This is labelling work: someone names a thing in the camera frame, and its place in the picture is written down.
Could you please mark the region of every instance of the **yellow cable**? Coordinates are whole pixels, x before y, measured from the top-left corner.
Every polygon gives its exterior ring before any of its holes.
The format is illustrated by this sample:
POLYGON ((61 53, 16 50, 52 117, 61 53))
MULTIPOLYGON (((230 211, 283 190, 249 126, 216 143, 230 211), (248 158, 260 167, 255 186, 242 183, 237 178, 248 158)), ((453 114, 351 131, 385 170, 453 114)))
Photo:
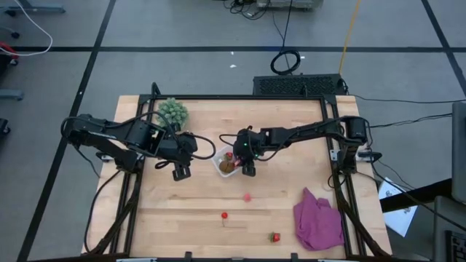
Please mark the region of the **yellow cable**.
POLYGON ((355 24, 355 20, 356 20, 356 16, 358 15, 360 3, 361 3, 361 0, 358 0, 358 2, 356 2, 356 8, 355 8, 355 11, 352 13, 351 23, 349 25, 347 37, 344 39, 343 53, 341 54, 340 67, 338 69, 338 74, 340 74, 340 76, 341 76, 341 70, 343 69, 344 57, 347 54, 347 46, 348 46, 348 42, 350 41, 352 26, 355 24))

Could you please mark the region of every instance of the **artificial succulent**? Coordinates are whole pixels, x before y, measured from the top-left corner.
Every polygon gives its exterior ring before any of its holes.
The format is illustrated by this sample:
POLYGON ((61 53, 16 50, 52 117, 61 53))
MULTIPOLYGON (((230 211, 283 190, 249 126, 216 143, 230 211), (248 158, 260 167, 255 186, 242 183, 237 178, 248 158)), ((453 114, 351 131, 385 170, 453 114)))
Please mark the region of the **artificial succulent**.
MULTIPOLYGON (((183 128, 189 115, 186 106, 183 106, 183 104, 175 98, 168 98, 166 101, 161 102, 159 105, 159 112, 165 116, 170 124, 179 124, 180 128, 183 128)), ((157 116, 157 121, 160 126, 166 126, 162 117, 157 116)))

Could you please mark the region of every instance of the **white paper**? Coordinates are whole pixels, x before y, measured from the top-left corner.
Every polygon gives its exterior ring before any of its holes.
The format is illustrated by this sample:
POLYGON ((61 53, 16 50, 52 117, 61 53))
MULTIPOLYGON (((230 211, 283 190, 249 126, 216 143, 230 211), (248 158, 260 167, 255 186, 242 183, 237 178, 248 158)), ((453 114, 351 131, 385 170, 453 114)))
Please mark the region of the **white paper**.
MULTIPOLYGON (((394 196, 396 194, 401 194, 401 191, 385 181, 382 182, 379 187, 379 199, 384 199, 385 197, 394 196)), ((417 206, 413 206, 402 210, 384 213, 385 224, 393 231, 399 233, 402 237, 405 237, 406 232, 408 232, 409 225, 411 225, 411 221, 413 220, 416 208, 417 206)))

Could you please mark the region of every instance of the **purple towel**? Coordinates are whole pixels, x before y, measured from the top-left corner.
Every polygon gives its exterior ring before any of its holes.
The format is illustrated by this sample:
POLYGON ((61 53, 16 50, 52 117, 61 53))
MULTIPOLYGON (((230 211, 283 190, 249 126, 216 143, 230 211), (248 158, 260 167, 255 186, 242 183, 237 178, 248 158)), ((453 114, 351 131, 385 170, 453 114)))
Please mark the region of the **purple towel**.
POLYGON ((311 251, 343 245, 341 217, 327 199, 316 199, 309 189, 303 189, 303 201, 294 206, 296 236, 311 251))

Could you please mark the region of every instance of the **wooden tabletop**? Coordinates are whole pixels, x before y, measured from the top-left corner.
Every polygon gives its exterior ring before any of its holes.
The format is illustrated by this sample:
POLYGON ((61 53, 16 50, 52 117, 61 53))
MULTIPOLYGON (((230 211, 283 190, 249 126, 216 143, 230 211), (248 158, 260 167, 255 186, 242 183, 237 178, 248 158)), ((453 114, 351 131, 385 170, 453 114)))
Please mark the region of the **wooden tabletop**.
MULTIPOLYGON (((138 96, 120 97, 114 120, 122 122, 134 117, 137 102, 138 96)), ((189 111, 184 129, 210 138, 218 150, 225 146, 218 135, 236 134, 248 125, 258 131, 261 127, 290 128, 322 120, 320 103, 312 100, 182 102, 189 111)), ((337 104, 340 116, 359 115, 354 97, 337 97, 337 104)), ((197 155, 211 153, 212 148, 204 141, 198 140, 198 147, 197 155)), ((155 170, 157 162, 156 159, 145 162, 132 257, 180 258, 186 251, 193 252, 195 258, 290 258, 291 253, 298 253, 300 258, 345 257, 343 246, 307 251, 295 235, 293 206, 300 202, 304 187, 336 207, 333 189, 327 185, 331 168, 324 138, 295 143, 270 161, 257 162, 254 178, 241 172, 222 178, 210 160, 195 159, 191 163, 191 177, 175 182, 172 166, 155 170), (252 196, 252 201, 243 201, 246 193, 252 196), (224 225, 222 212, 229 214, 224 225), (268 240, 272 231, 281 233, 279 242, 268 240)), ((358 163, 358 170, 372 175, 369 164, 358 163)), ((114 173, 113 162, 103 164, 99 187, 114 173)), ((115 219, 122 178, 120 175, 100 193, 88 234, 90 248, 115 219)), ((382 249, 391 253, 376 184, 358 174, 352 176, 352 181, 360 220, 382 249)), ((352 251, 357 253, 354 228, 349 220, 348 225, 352 251)), ((126 228, 125 224, 118 250, 122 250, 126 228)))

